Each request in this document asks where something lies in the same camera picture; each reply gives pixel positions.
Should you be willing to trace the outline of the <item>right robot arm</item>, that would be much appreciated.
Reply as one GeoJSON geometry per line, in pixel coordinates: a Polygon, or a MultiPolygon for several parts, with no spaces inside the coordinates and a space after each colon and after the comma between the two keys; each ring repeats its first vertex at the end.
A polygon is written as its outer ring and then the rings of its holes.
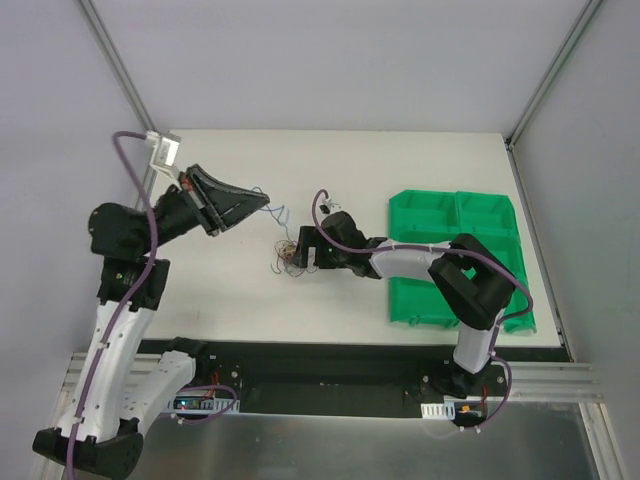
{"type": "Polygon", "coordinates": [[[435,285],[459,322],[449,366],[433,374],[434,390],[459,399],[481,388],[492,361],[499,325],[514,292],[524,285],[471,234],[437,244],[367,237],[344,211],[299,229],[291,263],[347,269],[370,279],[407,279],[435,285]]]}

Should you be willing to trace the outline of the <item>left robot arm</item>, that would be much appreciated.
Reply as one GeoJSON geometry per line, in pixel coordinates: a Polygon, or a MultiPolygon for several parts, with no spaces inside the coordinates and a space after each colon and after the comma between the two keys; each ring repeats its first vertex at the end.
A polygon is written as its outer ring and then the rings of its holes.
{"type": "Polygon", "coordinates": [[[91,250],[103,259],[94,334],[70,404],[54,427],[37,432],[35,453],[78,471],[125,479],[144,436],[180,390],[208,390],[214,379],[205,342],[177,337],[133,392],[126,384],[170,269],[160,246],[201,227],[216,236],[270,202],[263,192],[225,184],[193,165],[156,204],[138,211],[117,203],[93,210],[91,250]]]}

